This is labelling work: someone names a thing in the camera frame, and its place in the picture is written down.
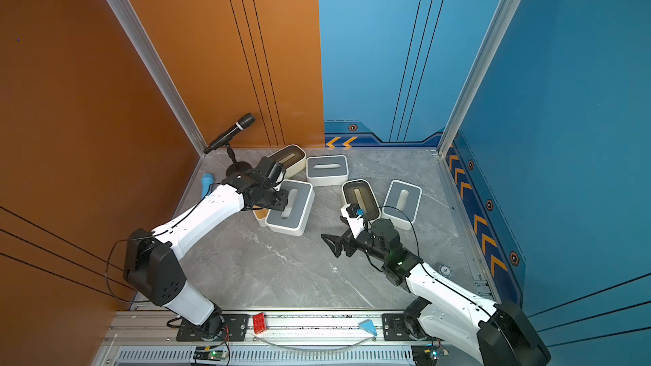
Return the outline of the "circuit board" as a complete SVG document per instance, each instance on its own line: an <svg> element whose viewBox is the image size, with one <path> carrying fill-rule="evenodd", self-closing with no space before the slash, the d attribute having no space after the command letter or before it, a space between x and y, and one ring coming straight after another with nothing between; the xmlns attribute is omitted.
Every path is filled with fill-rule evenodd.
<svg viewBox="0 0 651 366"><path fill-rule="evenodd" d="M412 360L415 366L436 366L438 361L449 356L449 350L444 347L412 346Z"/></svg>
<svg viewBox="0 0 651 366"><path fill-rule="evenodd" d="M199 365L229 365L230 351L225 346L197 346L193 352L193 363Z"/></svg>

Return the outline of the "white box bamboo lid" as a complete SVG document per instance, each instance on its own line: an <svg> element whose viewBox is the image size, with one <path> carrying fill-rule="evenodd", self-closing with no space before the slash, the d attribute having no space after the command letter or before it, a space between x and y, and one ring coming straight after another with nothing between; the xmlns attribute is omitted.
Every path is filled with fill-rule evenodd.
<svg viewBox="0 0 651 366"><path fill-rule="evenodd" d="M268 209L256 209L253 210L254 217L256 218L258 224L260 227L266 227L267 226L267 218L269 215L269 210Z"/></svg>

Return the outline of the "cream box brown lid right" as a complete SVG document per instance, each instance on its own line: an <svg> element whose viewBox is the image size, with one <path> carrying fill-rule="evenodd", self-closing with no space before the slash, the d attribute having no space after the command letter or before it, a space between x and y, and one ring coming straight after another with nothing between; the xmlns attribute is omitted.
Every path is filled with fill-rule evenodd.
<svg viewBox="0 0 651 366"><path fill-rule="evenodd" d="M357 203L370 222L381 217L376 196L371 184L366 180L358 179L342 184L342 200L344 204Z"/></svg>

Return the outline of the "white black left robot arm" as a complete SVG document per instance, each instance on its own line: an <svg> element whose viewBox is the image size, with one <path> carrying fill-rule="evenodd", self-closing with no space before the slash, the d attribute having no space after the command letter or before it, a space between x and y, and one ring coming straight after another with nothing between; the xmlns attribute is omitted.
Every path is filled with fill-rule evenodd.
<svg viewBox="0 0 651 366"><path fill-rule="evenodd" d="M190 284L180 260L232 215L255 208L283 211L285 174L282 164L263 157L252 169L227 176L173 220L151 232L135 230L126 242L124 279L154 305L195 325L203 338L214 339L223 328L222 311Z"/></svg>

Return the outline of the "blue toy microphone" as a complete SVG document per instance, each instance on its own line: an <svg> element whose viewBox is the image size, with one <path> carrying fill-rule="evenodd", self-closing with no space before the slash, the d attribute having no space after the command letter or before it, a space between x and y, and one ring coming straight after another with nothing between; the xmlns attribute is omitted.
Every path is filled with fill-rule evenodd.
<svg viewBox="0 0 651 366"><path fill-rule="evenodd" d="M201 198L205 198L211 193L213 184L215 182L215 178L213 177L212 174L207 173L204 174L202 179L201 179Z"/></svg>

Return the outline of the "blue triangular piece on rail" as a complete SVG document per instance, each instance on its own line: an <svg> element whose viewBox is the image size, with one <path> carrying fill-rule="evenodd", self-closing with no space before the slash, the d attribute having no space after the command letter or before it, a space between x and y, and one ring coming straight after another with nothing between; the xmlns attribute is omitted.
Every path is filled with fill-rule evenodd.
<svg viewBox="0 0 651 366"><path fill-rule="evenodd" d="M371 336L377 336L377 330L372 320L363 320L359 323L359 329L369 333Z"/></svg>

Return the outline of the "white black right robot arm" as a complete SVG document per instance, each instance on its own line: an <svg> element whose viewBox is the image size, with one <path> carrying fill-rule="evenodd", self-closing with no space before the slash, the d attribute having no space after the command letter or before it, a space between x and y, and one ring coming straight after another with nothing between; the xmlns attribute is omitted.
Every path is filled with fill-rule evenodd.
<svg viewBox="0 0 651 366"><path fill-rule="evenodd" d="M336 257L363 252L381 260L388 280L415 295L403 313L415 339L441 339L483 365L549 364L549 349L517 304L496 303L441 276L403 246L390 220L376 220L359 234L321 238Z"/></svg>

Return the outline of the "white box grey lid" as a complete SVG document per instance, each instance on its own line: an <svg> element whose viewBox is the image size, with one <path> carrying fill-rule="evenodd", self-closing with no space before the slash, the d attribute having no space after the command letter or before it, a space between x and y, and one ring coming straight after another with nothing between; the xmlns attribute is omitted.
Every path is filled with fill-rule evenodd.
<svg viewBox="0 0 651 366"><path fill-rule="evenodd" d="M422 188L408 182L393 180L385 202L381 206L381 218L390 220L401 230L410 230L416 220Z"/></svg>
<svg viewBox="0 0 651 366"><path fill-rule="evenodd" d="M276 233L301 237L315 200L314 188L308 182L286 180L281 183L280 190L288 192L288 204L283 211L271 210L265 223Z"/></svg>
<svg viewBox="0 0 651 366"><path fill-rule="evenodd" d="M312 186L341 186L349 180L348 159L344 155L310 157L306 177Z"/></svg>

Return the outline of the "cream box brown lid rear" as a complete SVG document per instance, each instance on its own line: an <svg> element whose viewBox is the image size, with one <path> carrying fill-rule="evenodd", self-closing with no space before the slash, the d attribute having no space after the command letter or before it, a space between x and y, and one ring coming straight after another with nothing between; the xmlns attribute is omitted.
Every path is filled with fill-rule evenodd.
<svg viewBox="0 0 651 366"><path fill-rule="evenodd" d="M306 152L296 144L283 147L271 154L269 158L279 163L285 169L285 180L296 176L306 168Z"/></svg>

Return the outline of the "red block on rail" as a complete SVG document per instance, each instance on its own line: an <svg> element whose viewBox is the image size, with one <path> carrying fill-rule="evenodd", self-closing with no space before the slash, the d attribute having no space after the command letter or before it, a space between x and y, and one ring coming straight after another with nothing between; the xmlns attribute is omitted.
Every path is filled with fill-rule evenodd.
<svg viewBox="0 0 651 366"><path fill-rule="evenodd" d="M267 331L267 323L264 313L256 313L252 316L254 334L259 335Z"/></svg>

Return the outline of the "cream box brown lid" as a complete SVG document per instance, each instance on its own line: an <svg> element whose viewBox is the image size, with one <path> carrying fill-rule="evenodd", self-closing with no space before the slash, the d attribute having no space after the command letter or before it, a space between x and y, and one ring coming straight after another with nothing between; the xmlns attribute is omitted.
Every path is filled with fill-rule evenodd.
<svg viewBox="0 0 651 366"><path fill-rule="evenodd" d="M357 203L370 222L381 217L376 196L371 184L366 180L358 179L342 184L342 200L344 204Z"/></svg>
<svg viewBox="0 0 651 366"><path fill-rule="evenodd" d="M271 154L269 158L279 163L285 169L285 180L296 176L306 168L306 152L296 144L283 147Z"/></svg>

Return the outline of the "left circuit board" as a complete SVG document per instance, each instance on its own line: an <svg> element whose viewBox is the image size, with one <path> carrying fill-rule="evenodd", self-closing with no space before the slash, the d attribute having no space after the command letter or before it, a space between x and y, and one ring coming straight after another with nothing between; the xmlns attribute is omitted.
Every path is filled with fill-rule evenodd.
<svg viewBox="0 0 651 366"><path fill-rule="evenodd" d="M225 346L197 346L193 352L193 363L199 365L229 365L230 351Z"/></svg>

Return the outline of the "right circuit board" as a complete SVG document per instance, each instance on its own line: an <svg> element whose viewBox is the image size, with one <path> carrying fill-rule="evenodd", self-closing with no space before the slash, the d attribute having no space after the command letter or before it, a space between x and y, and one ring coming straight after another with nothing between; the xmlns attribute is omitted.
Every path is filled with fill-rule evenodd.
<svg viewBox="0 0 651 366"><path fill-rule="evenodd" d="M438 361L449 356L449 350L444 347L412 346L412 360L415 366L436 366Z"/></svg>

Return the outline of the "black microphone on stand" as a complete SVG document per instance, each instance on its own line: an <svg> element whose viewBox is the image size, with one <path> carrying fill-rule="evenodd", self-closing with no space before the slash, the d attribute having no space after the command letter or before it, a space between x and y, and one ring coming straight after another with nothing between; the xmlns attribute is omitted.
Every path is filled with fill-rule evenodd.
<svg viewBox="0 0 651 366"><path fill-rule="evenodd" d="M236 135L251 127L254 122L255 118L251 113L245 114L231 128L222 132L215 140L213 140L213 142L210 142L210 144L203 149L204 154L210 154L221 147L226 149L227 155L232 161L231 165L226 169L227 176L252 169L251 164L237 159L231 142Z"/></svg>

